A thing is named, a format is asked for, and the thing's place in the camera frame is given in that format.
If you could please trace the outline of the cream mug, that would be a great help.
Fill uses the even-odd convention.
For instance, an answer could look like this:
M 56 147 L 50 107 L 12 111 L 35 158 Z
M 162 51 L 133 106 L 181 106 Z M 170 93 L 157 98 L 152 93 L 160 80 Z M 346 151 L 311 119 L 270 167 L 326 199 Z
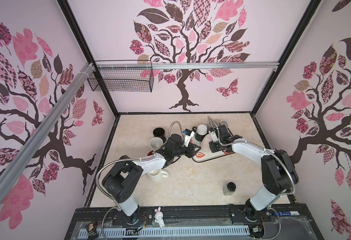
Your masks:
M 164 141 L 159 137 L 154 137 L 149 141 L 149 146 L 152 150 L 159 149 L 164 144 Z

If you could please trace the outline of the black mug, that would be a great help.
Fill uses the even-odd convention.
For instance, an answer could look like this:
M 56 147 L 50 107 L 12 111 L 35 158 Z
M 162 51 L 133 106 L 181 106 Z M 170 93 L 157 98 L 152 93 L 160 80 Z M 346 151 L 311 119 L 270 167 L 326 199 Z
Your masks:
M 166 132 L 165 132 L 165 130 L 164 130 L 163 128 L 155 128 L 155 129 L 153 130 L 153 135 L 154 135 L 154 137 L 155 137 L 155 138 L 160 138 L 160 139 L 162 139 L 163 142 L 165 142 L 165 141 L 167 140 L 165 134 L 166 134 Z

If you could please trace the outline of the white round mug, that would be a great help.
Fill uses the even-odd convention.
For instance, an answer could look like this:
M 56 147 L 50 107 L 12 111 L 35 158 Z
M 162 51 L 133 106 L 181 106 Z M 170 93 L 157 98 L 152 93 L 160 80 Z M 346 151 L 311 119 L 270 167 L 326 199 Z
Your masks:
M 153 170 L 147 173 L 148 179 L 154 183 L 161 182 L 163 178 L 168 178 L 169 176 L 169 172 L 161 169 Z

